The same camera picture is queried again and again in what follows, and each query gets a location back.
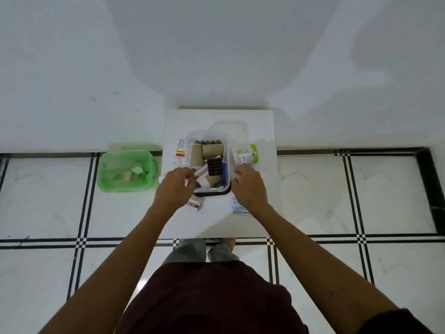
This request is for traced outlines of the person's right hand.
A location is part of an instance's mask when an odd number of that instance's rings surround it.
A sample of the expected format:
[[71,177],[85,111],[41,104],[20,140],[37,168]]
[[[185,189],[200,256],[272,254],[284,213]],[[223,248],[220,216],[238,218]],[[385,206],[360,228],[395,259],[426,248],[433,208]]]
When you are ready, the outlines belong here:
[[247,164],[236,166],[235,174],[237,174],[235,179],[240,183],[240,194],[235,196],[236,199],[252,216],[257,217],[270,206],[261,174]]

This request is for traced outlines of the person's left hand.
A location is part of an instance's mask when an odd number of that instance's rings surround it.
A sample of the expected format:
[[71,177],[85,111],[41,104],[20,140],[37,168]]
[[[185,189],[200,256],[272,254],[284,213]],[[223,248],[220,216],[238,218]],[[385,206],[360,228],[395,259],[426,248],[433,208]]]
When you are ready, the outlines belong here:
[[195,190],[186,187],[186,179],[194,179],[191,168],[179,167],[168,172],[156,190],[153,206],[171,214],[184,206]]

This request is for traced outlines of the person's right forearm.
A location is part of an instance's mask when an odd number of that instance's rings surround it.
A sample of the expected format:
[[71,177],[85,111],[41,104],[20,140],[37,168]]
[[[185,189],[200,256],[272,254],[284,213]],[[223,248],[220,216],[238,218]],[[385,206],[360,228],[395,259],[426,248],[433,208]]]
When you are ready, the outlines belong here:
[[337,334],[416,333],[419,323],[372,283],[282,218],[268,203],[243,203],[267,230]]

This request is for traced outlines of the person's left forearm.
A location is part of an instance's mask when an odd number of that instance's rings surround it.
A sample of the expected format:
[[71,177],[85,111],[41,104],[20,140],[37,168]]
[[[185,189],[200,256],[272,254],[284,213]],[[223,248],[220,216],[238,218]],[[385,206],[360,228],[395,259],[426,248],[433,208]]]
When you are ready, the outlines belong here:
[[177,209],[171,202],[153,203],[38,334],[113,334],[161,231]]

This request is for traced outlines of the white blue bandage packet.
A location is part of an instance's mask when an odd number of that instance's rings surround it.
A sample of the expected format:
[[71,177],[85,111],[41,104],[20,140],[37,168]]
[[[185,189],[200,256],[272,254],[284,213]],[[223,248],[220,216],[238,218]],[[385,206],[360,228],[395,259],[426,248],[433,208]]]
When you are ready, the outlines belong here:
[[235,196],[232,197],[231,211],[234,215],[251,216],[251,213],[238,202]]

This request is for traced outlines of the narrow beige bandage roll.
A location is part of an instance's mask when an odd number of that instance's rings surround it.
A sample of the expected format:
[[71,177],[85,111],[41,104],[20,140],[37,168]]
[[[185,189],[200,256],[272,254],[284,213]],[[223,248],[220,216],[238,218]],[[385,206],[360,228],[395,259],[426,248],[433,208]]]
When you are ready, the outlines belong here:
[[201,143],[194,143],[191,145],[190,167],[193,169],[200,169],[203,167],[203,145]]

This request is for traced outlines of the small clear vial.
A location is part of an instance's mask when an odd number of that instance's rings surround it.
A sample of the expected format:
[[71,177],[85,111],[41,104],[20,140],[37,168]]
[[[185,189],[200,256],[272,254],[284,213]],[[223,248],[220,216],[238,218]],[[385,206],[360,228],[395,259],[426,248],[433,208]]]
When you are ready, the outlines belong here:
[[186,139],[180,139],[177,142],[175,150],[174,164],[177,167],[184,167],[186,163]]

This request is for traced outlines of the white tube with green cap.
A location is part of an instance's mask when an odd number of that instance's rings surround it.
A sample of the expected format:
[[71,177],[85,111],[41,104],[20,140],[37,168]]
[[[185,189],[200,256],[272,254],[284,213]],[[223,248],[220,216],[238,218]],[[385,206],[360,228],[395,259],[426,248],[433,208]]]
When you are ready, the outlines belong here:
[[255,144],[250,144],[248,149],[233,149],[232,158],[235,165],[257,164],[259,162],[258,150]]

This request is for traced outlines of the clear plastic storage container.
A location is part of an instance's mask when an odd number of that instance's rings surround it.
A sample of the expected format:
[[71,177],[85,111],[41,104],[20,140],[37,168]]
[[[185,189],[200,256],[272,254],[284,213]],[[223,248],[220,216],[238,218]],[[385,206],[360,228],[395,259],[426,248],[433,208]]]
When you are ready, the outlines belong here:
[[[226,186],[223,186],[221,183],[221,176],[207,176],[206,178],[196,181],[197,186],[194,191],[194,195],[197,197],[205,198],[210,196],[223,196],[227,195],[231,191],[231,160],[230,160],[230,149],[229,149],[229,142],[227,139],[227,135],[220,131],[195,131],[190,132],[186,136],[186,166],[190,167],[190,152],[191,152],[191,145],[194,143],[195,140],[221,140],[221,142],[224,144],[224,156],[223,161],[227,163],[227,170],[228,170],[228,183]],[[207,158],[203,158],[203,166],[207,164]]]

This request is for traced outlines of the wide beige bandage roll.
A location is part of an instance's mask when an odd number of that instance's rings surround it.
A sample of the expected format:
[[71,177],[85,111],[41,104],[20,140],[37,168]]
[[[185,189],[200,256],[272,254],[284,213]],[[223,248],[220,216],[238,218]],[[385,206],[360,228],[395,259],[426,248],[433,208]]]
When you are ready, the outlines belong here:
[[218,156],[223,157],[224,144],[223,143],[203,144],[202,153],[203,153],[203,158],[218,157]]

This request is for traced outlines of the grey trousers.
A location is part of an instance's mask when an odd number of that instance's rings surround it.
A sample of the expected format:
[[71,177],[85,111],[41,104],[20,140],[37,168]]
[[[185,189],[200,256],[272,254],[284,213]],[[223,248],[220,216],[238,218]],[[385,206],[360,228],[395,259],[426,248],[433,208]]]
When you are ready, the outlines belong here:
[[205,239],[183,239],[166,257],[162,265],[170,263],[210,263],[232,262],[240,260],[233,253],[236,238],[221,238],[217,244],[207,251]]

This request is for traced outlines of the green waste bin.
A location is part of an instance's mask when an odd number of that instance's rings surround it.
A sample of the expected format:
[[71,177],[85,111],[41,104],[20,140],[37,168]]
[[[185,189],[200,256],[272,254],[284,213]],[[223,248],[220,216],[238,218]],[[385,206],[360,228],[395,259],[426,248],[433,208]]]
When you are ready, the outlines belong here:
[[[142,167],[145,175],[131,169]],[[158,179],[158,162],[147,150],[121,150],[104,153],[98,164],[97,186],[105,193],[128,193],[151,189]]]

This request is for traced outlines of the maroon shirt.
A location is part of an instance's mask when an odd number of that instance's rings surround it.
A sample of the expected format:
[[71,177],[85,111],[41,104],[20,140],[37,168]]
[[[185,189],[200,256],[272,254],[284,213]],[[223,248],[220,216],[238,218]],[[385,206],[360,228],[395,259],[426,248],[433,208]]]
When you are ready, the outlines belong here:
[[162,265],[115,334],[309,334],[309,328],[284,286],[235,260]]

